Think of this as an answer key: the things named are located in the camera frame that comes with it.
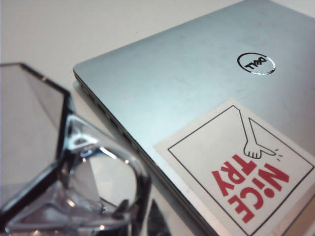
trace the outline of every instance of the sticker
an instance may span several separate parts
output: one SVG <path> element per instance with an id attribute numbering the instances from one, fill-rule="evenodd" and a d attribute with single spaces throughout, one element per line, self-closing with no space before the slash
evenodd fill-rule
<path id="1" fill-rule="evenodd" d="M 288 140 L 231 99 L 156 149 L 170 163 L 176 160 L 213 204 L 244 235 L 252 236 L 268 225 L 288 199 L 297 201 L 293 193 L 302 196 L 301 191 L 307 192 L 314 184 L 314 177 L 309 176 L 314 172 L 314 158 Z M 296 190 L 306 179 L 307 188 Z M 282 211 L 282 218 L 288 211 Z"/>

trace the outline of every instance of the table surface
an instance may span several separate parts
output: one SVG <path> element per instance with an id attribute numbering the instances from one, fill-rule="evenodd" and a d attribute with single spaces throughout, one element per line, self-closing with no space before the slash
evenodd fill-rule
<path id="1" fill-rule="evenodd" d="M 315 1 L 274 1 L 315 17 Z M 73 66 L 236 2 L 239 0 L 1 0 L 1 63 L 25 62 L 68 89 L 80 116 L 130 149 L 80 89 Z M 154 187 L 153 196 L 172 235 L 202 235 L 185 213 L 175 213 L 176 207 L 170 206 L 163 189 Z M 314 212 L 313 198 L 285 235 L 315 235 Z"/>

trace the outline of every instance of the drawn arm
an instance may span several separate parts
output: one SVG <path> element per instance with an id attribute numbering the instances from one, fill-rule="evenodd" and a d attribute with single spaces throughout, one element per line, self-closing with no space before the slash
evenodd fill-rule
<path id="1" fill-rule="evenodd" d="M 246 136 L 246 143 L 244 146 L 244 154 L 248 157 L 254 158 L 254 159 L 260 159 L 262 156 L 262 153 L 265 153 L 270 156 L 276 155 L 273 151 L 270 149 L 259 145 L 257 143 L 254 130 L 252 128 L 251 119 L 249 117 L 242 117 L 241 119 L 243 122 L 244 132 Z"/>

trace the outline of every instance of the clear plastic object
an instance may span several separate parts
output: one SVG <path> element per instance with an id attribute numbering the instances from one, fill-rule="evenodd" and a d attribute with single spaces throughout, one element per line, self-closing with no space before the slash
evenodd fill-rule
<path id="1" fill-rule="evenodd" d="M 151 187 L 141 163 L 78 117 L 68 91 L 26 65 L 2 65 L 0 79 L 0 232 L 138 235 Z"/>

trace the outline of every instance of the silver laptop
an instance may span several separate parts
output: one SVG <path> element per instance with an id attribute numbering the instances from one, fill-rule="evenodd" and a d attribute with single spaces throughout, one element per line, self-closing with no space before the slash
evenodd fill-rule
<path id="1" fill-rule="evenodd" d="M 188 196 L 155 146 L 234 98 L 314 156 L 314 38 L 315 19 L 272 1 L 246 0 L 73 71 L 131 144 L 213 225 L 202 199 Z"/>

